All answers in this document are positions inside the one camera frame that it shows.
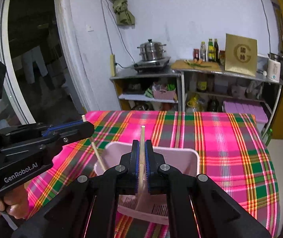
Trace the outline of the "person's left hand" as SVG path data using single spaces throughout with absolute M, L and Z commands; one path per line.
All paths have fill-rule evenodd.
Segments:
M 22 219 L 28 215 L 28 193 L 24 185 L 9 191 L 0 199 L 0 215 L 4 211 L 16 219 Z

